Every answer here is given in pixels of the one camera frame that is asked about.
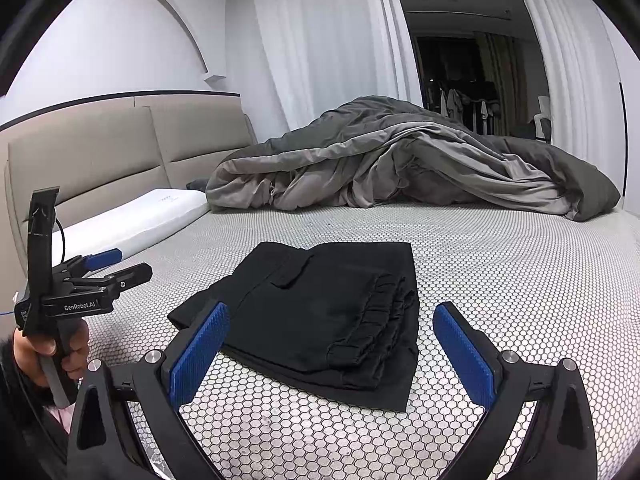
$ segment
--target white chair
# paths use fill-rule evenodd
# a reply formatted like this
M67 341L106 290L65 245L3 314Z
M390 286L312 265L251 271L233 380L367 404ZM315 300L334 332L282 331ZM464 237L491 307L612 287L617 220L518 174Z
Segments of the white chair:
M551 130L549 129L548 135L545 135L545 131L542 127L542 119L547 119L551 122L551 100L548 96L539 96L538 102L540 103L540 113L533 116L533 120L536 123L536 140L542 142L551 142Z

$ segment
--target crumpled blanket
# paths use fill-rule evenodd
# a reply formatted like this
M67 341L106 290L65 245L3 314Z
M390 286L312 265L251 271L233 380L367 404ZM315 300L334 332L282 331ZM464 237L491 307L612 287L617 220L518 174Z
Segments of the crumpled blanket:
M478 136L408 102L369 96L230 154L207 184L212 206L370 207L391 200L491 202L585 221L620 194L595 166L543 142Z

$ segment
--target mattress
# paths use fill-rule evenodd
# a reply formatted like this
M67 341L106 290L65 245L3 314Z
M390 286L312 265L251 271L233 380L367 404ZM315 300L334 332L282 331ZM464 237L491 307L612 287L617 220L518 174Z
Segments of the mattress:
M175 335L167 313L231 273L259 242L410 242L420 295L420 357L406 413L339 404L300 392L219 354L188 427L227 479L435 479L482 415L431 329L452 301L498 349L528 362L580 367L608 480L640 440L640 220L613 212L585 223L490 206L389 204L208 213L115 268L151 264L151 282L113 313L88 318L92 354L108 364L141 358ZM132 404L152 461L168 476ZM493 478L508 471L535 403L527 403Z

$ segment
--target black pants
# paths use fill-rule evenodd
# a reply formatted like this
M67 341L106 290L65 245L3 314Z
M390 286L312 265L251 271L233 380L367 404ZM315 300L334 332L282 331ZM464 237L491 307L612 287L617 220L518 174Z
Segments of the black pants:
M212 298L231 311L223 352L243 365L328 399L406 409L418 356L411 245L264 242L169 319L188 326Z

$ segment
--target white pillow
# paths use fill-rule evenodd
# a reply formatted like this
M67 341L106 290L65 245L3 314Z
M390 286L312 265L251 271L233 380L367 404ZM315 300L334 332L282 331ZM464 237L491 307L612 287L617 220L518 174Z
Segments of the white pillow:
M155 189L120 207L64 227L65 260L119 249L128 258L187 227L209 209L206 195L191 189ZM53 233L51 265L62 257L62 237Z

